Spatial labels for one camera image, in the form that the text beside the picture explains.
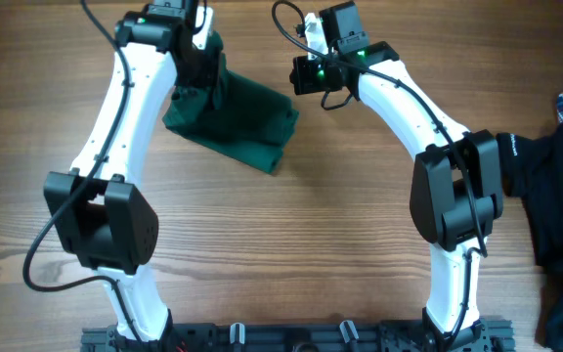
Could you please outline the green cloth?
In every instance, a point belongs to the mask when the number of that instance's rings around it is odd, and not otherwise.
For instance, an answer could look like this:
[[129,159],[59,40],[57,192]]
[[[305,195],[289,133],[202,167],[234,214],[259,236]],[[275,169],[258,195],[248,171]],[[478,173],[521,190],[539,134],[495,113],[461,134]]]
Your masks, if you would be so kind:
[[267,174],[278,167],[299,117],[286,95],[227,69],[224,43],[213,32],[207,47],[219,54],[214,87],[178,86],[162,118],[166,129]]

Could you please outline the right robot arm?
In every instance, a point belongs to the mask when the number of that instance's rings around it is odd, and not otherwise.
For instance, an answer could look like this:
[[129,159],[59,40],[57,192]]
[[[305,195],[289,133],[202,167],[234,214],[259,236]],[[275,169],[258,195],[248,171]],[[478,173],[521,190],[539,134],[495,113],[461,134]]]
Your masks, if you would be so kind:
[[479,265],[502,214],[498,144],[489,131],[472,132],[450,118],[388,43],[371,42],[355,2],[300,19],[288,37],[306,53],[293,61],[295,93],[348,90],[411,157],[411,219],[429,244],[431,260],[423,320],[438,341],[451,345],[480,319]]

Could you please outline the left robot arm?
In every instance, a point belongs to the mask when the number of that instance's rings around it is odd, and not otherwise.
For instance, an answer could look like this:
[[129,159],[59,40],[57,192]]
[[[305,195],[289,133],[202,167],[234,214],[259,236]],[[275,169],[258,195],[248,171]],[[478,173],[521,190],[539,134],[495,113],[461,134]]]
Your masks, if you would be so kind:
[[165,97],[177,85],[216,81],[213,16],[197,1],[153,1],[127,13],[110,36],[113,69],[92,132],[69,170],[44,184],[63,250],[104,284],[118,350],[156,350],[170,338],[170,311],[149,265],[158,217],[140,181]]

